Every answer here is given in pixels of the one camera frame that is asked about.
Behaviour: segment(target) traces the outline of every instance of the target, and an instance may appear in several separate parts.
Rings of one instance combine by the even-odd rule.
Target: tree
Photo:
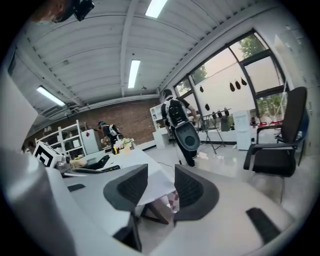
[[[254,34],[251,34],[239,41],[239,45],[239,50],[242,52],[242,57],[244,59],[265,50],[262,43]]]
[[[277,115],[281,115],[282,114],[282,108],[280,107],[281,98],[282,96],[280,94],[275,94],[269,97],[257,99],[260,117],[268,116],[270,118],[273,118],[276,113]]]
[[[202,65],[201,67],[197,68],[196,71],[193,72],[192,79],[194,81],[194,84],[198,84],[201,81],[205,80],[207,78],[207,70],[205,65]]]
[[[198,84],[204,79],[207,78],[207,71],[205,65],[202,65],[201,67],[197,68],[196,71],[193,72],[192,79],[194,81],[194,84]],[[178,84],[177,89],[180,93],[180,95],[184,95],[185,93],[189,92],[191,90],[191,85],[189,83],[189,80],[183,80],[181,83]]]

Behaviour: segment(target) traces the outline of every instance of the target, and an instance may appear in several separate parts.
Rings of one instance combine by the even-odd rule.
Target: chair backrest
[[[288,92],[288,100],[282,122],[281,135],[283,142],[296,140],[304,116],[307,101],[307,88],[297,87]]]
[[[308,116],[307,110],[304,110],[303,119],[299,129],[302,132],[302,135],[301,135],[302,140],[305,139],[305,137],[307,136],[308,127],[309,127],[309,116]]]

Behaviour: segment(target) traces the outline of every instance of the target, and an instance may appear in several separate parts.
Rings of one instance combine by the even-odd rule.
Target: ceiling beam
[[[120,51],[120,84],[121,96],[125,96],[125,67],[126,67],[126,50],[132,20],[139,0],[131,0],[123,26],[121,51]]]
[[[39,76],[38,78],[42,80],[43,83],[46,84],[49,89],[51,89],[51,91],[54,89],[55,91],[61,92],[65,98],[70,99],[78,106],[83,107],[85,105],[84,102],[77,98],[56,76],[54,76],[54,74],[49,70],[49,68],[36,53],[26,35],[21,35],[21,37],[19,37],[16,47],[19,57],[34,74]],[[60,98],[58,93],[53,94],[57,98]]]
[[[225,34],[227,31],[235,27],[236,25],[244,22],[245,20],[258,15],[262,12],[275,8],[277,6],[276,2],[259,2],[257,4],[248,7],[237,15],[232,16],[230,19],[226,20],[223,24],[218,26],[215,30],[213,30],[210,34],[203,38],[191,51],[187,53],[185,57],[183,57],[182,61],[172,70],[170,75],[163,80],[161,86],[159,86],[159,92],[161,93],[167,86],[174,85],[177,80],[182,79],[188,72],[189,68],[186,66],[208,45],[212,44],[216,39]]]

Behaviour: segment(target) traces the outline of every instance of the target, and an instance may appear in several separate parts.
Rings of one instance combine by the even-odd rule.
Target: window
[[[231,109],[230,114],[255,109],[250,87],[237,62],[198,83],[194,90],[204,116],[225,108]]]
[[[191,90],[191,84],[188,79],[183,80],[175,86],[175,92],[179,97],[185,95]]]
[[[191,93],[187,97],[184,97],[184,99],[186,100],[186,102],[188,102],[195,109],[195,111],[199,110],[197,102],[196,102],[196,99],[195,99],[195,96],[194,96],[193,93]]]
[[[257,98],[261,122],[275,122],[284,119],[287,106],[287,93],[277,93]]]
[[[256,94],[283,85],[271,57],[257,60],[247,65],[245,69],[250,76]]]
[[[230,46],[230,49],[239,61],[243,61],[244,59],[263,52],[268,48],[267,44],[257,33],[253,33]]]
[[[215,75],[216,73],[230,67],[234,63],[237,63],[237,60],[231,53],[229,49],[224,49],[222,52],[213,56],[202,66],[198,67],[192,74],[191,77],[194,81],[194,84],[202,82],[203,80]]]

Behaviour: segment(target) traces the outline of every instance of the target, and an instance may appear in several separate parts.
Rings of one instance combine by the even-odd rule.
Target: white cabinet
[[[241,110],[233,113],[234,128],[236,133],[236,146],[238,150],[248,150],[251,145],[251,128],[249,113]]]

